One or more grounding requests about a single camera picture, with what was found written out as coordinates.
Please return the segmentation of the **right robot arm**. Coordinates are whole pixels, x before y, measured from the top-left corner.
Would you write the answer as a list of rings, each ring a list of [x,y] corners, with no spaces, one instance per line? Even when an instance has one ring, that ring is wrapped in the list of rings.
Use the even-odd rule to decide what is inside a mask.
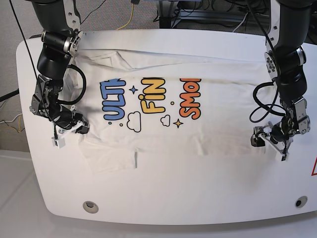
[[[37,84],[30,111],[47,118],[54,125],[75,133],[86,134],[89,124],[81,113],[68,108],[84,96],[87,80],[84,72],[72,64],[76,56],[82,31],[81,17],[74,0],[34,0],[32,6],[43,28],[42,51],[38,59]],[[80,74],[83,86],[79,96],[72,101],[59,99],[64,78],[69,70]]]

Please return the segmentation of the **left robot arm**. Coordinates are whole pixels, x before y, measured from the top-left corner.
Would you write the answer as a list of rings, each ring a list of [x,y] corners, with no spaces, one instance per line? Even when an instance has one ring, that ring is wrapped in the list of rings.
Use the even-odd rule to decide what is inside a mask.
[[[313,3],[312,0],[270,1],[269,29],[263,30],[265,62],[271,81],[254,89],[253,99],[258,108],[264,109],[266,113],[260,119],[250,121],[259,123],[268,114],[281,117],[281,121],[254,127],[251,145],[263,147],[269,143],[280,153],[283,161],[288,157],[293,137],[310,131],[310,118],[306,113],[307,101],[303,97],[307,91],[303,70],[307,57],[302,44],[309,31]],[[276,86],[274,99],[280,100],[278,107],[284,110],[282,113],[273,109],[275,102],[264,104],[258,99],[258,91],[268,86]],[[266,132],[265,127],[269,127],[270,131]]]

